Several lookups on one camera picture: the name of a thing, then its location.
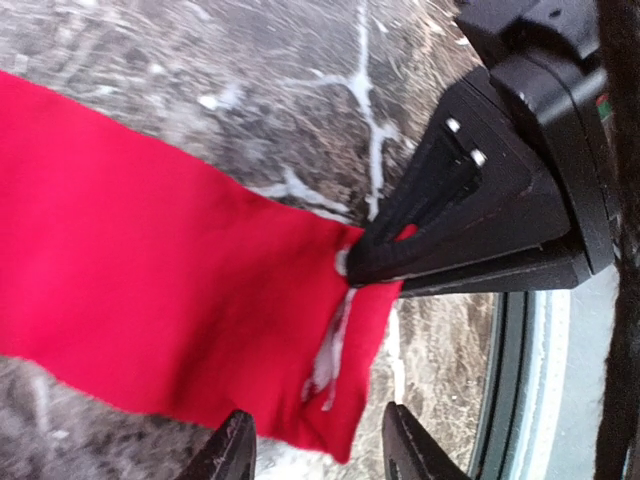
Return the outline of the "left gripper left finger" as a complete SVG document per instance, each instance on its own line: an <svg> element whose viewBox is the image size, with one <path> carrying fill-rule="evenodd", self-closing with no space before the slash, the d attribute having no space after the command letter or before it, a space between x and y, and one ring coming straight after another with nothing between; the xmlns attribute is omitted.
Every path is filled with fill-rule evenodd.
<svg viewBox="0 0 640 480"><path fill-rule="evenodd" d="M253 417L234 410L191 459L177 480L255 478L257 434Z"/></svg>

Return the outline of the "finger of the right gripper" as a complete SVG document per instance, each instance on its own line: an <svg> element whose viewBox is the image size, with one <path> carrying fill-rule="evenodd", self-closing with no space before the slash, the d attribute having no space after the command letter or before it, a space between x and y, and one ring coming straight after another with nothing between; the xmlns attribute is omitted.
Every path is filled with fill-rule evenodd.
<svg viewBox="0 0 640 480"><path fill-rule="evenodd" d="M351 248L347 280L480 288L570 230L557 181L477 67L441 96L401 180Z"/></svg>
<svg viewBox="0 0 640 480"><path fill-rule="evenodd" d="M534 249L408 279L400 296L573 289L591 276L586 255L577 244L558 240Z"/></svg>

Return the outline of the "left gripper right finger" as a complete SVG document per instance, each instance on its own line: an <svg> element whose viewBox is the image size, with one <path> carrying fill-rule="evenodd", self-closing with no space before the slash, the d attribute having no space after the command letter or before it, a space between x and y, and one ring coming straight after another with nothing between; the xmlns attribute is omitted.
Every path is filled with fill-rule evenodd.
<svg viewBox="0 0 640 480"><path fill-rule="evenodd" d="M469 480L402 404L387 404L382 442L387 480Z"/></svg>

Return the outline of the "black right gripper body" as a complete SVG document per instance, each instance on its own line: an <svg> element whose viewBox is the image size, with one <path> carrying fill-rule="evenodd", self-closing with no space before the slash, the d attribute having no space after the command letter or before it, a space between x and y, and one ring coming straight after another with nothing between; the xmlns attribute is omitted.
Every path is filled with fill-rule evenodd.
<svg viewBox="0 0 640 480"><path fill-rule="evenodd" d="M557 177L592 273L614 260L614 112L593 1L467 1L456 23L516 131Z"/></svg>

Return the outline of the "red santa sock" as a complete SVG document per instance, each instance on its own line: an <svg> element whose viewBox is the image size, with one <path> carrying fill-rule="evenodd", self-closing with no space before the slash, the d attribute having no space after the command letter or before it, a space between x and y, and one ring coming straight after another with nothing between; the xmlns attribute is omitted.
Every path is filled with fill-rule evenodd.
<svg viewBox="0 0 640 480"><path fill-rule="evenodd" d="M1 351L115 407L348 461L400 292L348 286L361 234L1 77Z"/></svg>

